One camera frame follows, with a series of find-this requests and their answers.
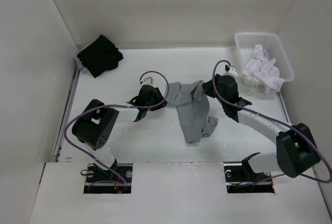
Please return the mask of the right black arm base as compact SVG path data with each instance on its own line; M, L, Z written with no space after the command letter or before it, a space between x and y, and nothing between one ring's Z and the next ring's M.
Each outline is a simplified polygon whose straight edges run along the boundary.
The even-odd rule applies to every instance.
M270 172L255 173L249 165L249 160L259 153L237 162L224 163L226 189L228 193L275 193Z

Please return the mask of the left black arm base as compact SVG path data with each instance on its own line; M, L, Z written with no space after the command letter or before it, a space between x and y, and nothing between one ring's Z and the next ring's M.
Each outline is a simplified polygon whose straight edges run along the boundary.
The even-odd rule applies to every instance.
M116 161L110 170L104 170L89 163L80 174L85 178L84 194L130 194L132 191L133 164L118 164Z

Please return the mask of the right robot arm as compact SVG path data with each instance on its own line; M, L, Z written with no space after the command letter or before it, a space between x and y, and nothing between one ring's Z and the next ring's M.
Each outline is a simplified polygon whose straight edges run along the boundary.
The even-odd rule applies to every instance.
M207 96L218 99L227 117L254 129L276 147L275 152L262 155L256 152L244 158L240 168L244 179L253 180L261 172L282 172L295 178L321 161L305 124L289 125L262 117L250 101L239 96L238 84L232 76L217 74L202 87Z

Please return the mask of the grey tank top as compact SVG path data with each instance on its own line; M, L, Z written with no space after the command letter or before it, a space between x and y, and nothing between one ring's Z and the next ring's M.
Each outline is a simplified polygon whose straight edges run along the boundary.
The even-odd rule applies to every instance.
M203 80L191 84L169 84L167 107L177 110L186 144L197 144L210 137L218 125L218 118L209 116L210 103L203 92Z

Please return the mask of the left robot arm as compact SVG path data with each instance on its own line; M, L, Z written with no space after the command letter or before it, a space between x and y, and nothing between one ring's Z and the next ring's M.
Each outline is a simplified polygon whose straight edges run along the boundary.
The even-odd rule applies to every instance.
M116 159L106 145L118 122L138 122L149 111L156 111L167 105L158 87L142 85L137 96L126 105L106 106L97 99L90 101L72 127L72 134L83 143L87 152L93 155L94 165L99 167L99 176L106 182L116 177Z

